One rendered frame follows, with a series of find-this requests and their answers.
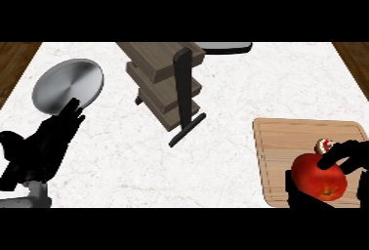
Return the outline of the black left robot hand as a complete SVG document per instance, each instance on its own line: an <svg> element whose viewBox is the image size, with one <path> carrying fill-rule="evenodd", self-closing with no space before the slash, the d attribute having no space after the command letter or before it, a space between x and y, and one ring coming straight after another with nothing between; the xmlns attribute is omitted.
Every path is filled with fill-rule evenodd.
<svg viewBox="0 0 369 250"><path fill-rule="evenodd" d="M85 119L82 110L79 100L72 98L60 113L39 123L27 138L11 131L0 132L0 146L8 161L0 176L0 190L13 191L17 184L29 181L45 183L54 177L67 144Z"/></svg>

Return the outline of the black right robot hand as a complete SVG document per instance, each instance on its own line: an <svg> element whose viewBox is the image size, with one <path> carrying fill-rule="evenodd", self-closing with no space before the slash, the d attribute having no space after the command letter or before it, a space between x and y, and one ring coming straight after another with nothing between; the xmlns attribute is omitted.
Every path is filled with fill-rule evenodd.
<svg viewBox="0 0 369 250"><path fill-rule="evenodd" d="M363 168L355 197L360 202L360 208L369 209L369 141L358 142L348 140L343 143L334 143L332 149L321 155L317 166L327 170L333 165L339 167L345 175L351 174L358 168ZM303 192L301 192L290 179L290 169L284 171L284 191L287 193L287 205L296 209L330 209L327 201L321 201Z"/></svg>

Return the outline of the red tomato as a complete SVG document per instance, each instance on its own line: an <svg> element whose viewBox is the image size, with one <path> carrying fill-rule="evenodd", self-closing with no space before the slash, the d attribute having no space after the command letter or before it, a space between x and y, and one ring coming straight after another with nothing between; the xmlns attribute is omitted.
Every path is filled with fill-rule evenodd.
<svg viewBox="0 0 369 250"><path fill-rule="evenodd" d="M320 159L317 153L298 155L290 166L290 179L301 192L321 201L334 201L345 192L345 174L336 165L321 170L317 166Z"/></svg>

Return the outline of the pale wooden cutting board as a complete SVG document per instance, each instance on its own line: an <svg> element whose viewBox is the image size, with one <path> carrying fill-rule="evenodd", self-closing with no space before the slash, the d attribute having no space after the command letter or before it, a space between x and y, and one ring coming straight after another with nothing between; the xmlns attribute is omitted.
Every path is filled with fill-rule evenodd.
<svg viewBox="0 0 369 250"><path fill-rule="evenodd" d="M364 142L369 136L352 121L255 118L252 127L264 199L271 207L286 207L284 171L295 157L314 152L320 139Z"/></svg>

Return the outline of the wooden tiered basket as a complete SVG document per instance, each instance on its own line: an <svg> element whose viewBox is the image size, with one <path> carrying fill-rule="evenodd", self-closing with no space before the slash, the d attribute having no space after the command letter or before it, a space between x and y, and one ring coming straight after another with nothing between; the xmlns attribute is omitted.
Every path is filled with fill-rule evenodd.
<svg viewBox="0 0 369 250"><path fill-rule="evenodd" d="M193 98L202 85L191 68L205 57L193 42L118 42L129 61L125 71L138 86L135 104L144 104L166 131L180 127L168 145L174 146L205 119Z"/></svg>

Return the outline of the small red white can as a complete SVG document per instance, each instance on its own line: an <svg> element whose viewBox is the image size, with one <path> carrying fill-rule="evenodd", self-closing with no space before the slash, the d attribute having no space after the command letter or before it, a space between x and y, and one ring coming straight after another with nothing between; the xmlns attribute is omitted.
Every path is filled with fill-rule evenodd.
<svg viewBox="0 0 369 250"><path fill-rule="evenodd" d="M315 152L323 155L333 147L334 142L329 139L320 139L315 142L314 150Z"/></svg>

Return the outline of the round silver plate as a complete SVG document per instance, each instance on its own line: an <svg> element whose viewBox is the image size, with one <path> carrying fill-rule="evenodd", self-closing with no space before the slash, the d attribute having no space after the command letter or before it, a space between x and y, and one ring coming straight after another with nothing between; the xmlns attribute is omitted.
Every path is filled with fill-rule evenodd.
<svg viewBox="0 0 369 250"><path fill-rule="evenodd" d="M57 115L72 98L85 108L98 96L103 72L88 59L70 59L51 66L39 76L32 92L33 107L45 114Z"/></svg>

